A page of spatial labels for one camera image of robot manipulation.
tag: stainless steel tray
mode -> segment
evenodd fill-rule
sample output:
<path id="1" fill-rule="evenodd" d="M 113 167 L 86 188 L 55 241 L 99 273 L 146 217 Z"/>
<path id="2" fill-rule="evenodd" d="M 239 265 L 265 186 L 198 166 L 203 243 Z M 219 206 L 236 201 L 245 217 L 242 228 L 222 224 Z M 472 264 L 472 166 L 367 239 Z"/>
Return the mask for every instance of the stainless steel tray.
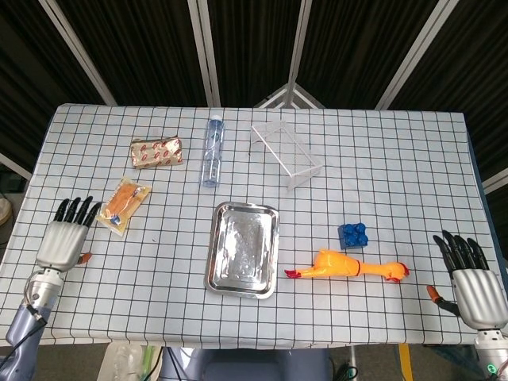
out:
<path id="1" fill-rule="evenodd" d="M 248 298 L 275 290 L 279 212 L 269 206 L 223 202 L 214 212 L 205 286 Z"/>

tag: food wrapper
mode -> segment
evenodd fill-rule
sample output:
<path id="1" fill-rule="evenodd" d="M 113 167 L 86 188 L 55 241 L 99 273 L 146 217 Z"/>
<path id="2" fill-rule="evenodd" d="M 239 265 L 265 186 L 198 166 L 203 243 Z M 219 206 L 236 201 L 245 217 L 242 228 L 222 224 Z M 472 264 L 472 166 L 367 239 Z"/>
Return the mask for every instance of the food wrapper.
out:
<path id="1" fill-rule="evenodd" d="M 130 154 L 133 166 L 137 169 L 183 163 L 182 141 L 178 137 L 158 140 L 134 139 L 130 144 Z"/>
<path id="2" fill-rule="evenodd" d="M 151 189 L 123 178 L 113 196 L 102 207 L 97 220 L 121 237 L 130 218 Z"/>

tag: blue lego brick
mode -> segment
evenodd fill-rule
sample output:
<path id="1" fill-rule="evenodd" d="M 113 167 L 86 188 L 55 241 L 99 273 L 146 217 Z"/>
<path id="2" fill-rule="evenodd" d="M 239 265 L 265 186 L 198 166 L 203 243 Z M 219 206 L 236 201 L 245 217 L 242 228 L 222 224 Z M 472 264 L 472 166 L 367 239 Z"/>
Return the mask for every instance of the blue lego brick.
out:
<path id="1" fill-rule="evenodd" d="M 346 224 L 339 226 L 339 243 L 341 249 L 345 248 L 362 248 L 367 246 L 368 237 L 365 235 L 365 225 Z"/>

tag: yellow rubber chicken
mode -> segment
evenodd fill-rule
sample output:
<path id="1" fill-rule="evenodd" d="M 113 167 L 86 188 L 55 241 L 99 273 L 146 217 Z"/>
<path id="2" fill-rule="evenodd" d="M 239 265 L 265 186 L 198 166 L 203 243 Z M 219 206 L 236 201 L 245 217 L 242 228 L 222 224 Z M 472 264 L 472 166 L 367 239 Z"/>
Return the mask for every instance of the yellow rubber chicken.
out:
<path id="1" fill-rule="evenodd" d="M 321 249 L 314 259 L 314 266 L 302 270 L 284 270 L 288 278 L 313 278 L 317 276 L 358 276 L 372 274 L 387 280 L 400 282 L 410 274 L 405 264 L 365 264 L 339 252 Z"/>

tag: white grid tablecloth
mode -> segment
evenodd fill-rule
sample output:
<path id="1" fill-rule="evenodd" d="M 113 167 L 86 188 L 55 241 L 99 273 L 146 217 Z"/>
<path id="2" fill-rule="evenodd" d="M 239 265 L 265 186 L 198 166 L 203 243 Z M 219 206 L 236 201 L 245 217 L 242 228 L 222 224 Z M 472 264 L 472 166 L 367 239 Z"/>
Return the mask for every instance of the white grid tablecloth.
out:
<path id="1" fill-rule="evenodd" d="M 199 187 L 206 121 L 225 120 L 221 185 Z M 286 120 L 325 167 L 287 191 L 270 152 L 252 150 L 253 123 Z M 178 135 L 185 162 L 132 168 L 137 138 Z M 61 106 L 52 119 L 0 270 L 0 337 L 36 268 L 44 230 L 64 198 L 107 200 L 127 176 L 152 186 L 123 238 L 92 226 L 44 332 L 44 343 L 111 340 L 205 348 L 292 348 L 344 343 L 471 343 L 474 332 L 438 310 L 425 286 L 453 299 L 432 235 L 475 238 L 499 273 L 462 114 L 351 110 Z M 266 300 L 203 286 L 214 207 L 251 202 L 280 211 L 279 268 Z M 337 226 L 362 221 L 368 246 L 348 255 L 401 261 L 402 283 L 379 276 L 287 279 L 320 248 L 338 249 Z"/>

